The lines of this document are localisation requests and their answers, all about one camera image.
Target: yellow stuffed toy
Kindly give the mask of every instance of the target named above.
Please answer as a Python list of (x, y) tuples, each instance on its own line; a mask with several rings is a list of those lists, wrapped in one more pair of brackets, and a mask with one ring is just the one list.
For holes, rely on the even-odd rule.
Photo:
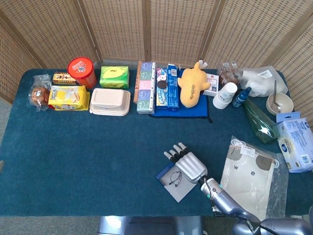
[(180, 101), (186, 108), (194, 107), (200, 97), (200, 92), (210, 87), (206, 80), (206, 73), (200, 69), (197, 62), (192, 69), (185, 69), (181, 78), (178, 78), (178, 85), (181, 88)]

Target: white cup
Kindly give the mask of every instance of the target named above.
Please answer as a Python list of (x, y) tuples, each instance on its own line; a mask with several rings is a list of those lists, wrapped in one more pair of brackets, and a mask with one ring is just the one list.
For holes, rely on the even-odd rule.
[(221, 100), (219, 99), (219, 97), (218, 97), (218, 94), (219, 94), (219, 93), (217, 93), (216, 96), (214, 96), (214, 98), (213, 98), (213, 105), (214, 105), (214, 107), (217, 108), (217, 109), (224, 109), (224, 108), (227, 107), (228, 104), (231, 103), (231, 101), (230, 101), (230, 102), (227, 102), (227, 103), (221, 101)]
[(233, 82), (226, 83), (225, 86), (216, 94), (219, 100), (223, 103), (229, 103), (233, 99), (234, 94), (237, 91), (237, 85)]

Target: robotic hand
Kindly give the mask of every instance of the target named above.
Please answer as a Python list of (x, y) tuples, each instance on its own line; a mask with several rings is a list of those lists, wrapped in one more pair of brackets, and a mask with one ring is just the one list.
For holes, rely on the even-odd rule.
[[(178, 143), (170, 154), (164, 154), (175, 163), (182, 174), (191, 182), (199, 183), (201, 191), (211, 200), (221, 213), (236, 217), (239, 220), (233, 226), (234, 235), (311, 235), (310, 224), (297, 218), (265, 219), (260, 221), (256, 216), (242, 208), (213, 178), (208, 178), (205, 165), (187, 147)], [(313, 206), (310, 209), (313, 224)]]

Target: spoon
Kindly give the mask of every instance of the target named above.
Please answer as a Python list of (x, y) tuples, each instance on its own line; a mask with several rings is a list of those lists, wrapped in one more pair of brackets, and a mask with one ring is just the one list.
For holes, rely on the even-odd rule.
[(272, 110), (274, 110), (277, 113), (281, 113), (282, 108), (279, 106), (279, 104), (276, 103), (276, 83), (277, 81), (275, 80), (274, 83), (274, 94), (273, 94), (273, 102), (272, 102)]

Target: blue bottle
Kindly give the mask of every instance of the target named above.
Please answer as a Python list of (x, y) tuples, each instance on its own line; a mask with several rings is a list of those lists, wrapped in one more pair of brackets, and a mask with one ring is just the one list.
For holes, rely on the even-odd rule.
[(238, 108), (243, 102), (245, 102), (246, 99), (249, 97), (249, 93), (251, 91), (251, 87), (248, 87), (247, 89), (241, 91), (236, 98), (233, 100), (233, 106), (235, 108)]

